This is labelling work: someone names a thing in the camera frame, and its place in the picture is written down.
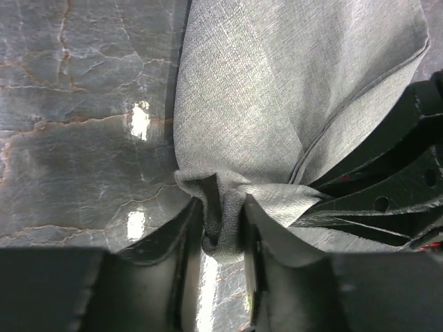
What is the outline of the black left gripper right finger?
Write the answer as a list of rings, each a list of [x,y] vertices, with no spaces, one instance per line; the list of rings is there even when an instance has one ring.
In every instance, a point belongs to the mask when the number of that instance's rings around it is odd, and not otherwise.
[[[442,254],[326,253],[244,205],[252,331],[441,331]]]

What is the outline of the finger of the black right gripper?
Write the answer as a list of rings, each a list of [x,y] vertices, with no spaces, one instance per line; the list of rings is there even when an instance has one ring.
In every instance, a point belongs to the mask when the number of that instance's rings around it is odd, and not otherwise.
[[[375,130],[312,185],[324,189],[380,180],[398,172],[441,139],[442,82],[414,82]]]
[[[399,164],[382,158],[353,165],[347,157],[313,183],[328,199],[293,227],[325,228],[394,247],[442,240],[442,152]]]

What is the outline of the grey cloth napkin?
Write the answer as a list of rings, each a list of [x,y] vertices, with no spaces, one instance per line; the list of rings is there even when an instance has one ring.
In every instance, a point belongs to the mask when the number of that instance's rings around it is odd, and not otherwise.
[[[205,253],[242,260],[247,195],[289,227],[429,47],[418,1],[193,1],[174,108],[175,178],[205,207]]]

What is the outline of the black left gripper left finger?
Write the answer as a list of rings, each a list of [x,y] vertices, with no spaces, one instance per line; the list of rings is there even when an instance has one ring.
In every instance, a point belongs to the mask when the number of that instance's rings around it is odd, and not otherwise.
[[[102,248],[1,250],[2,331],[193,331],[202,204],[111,253]]]

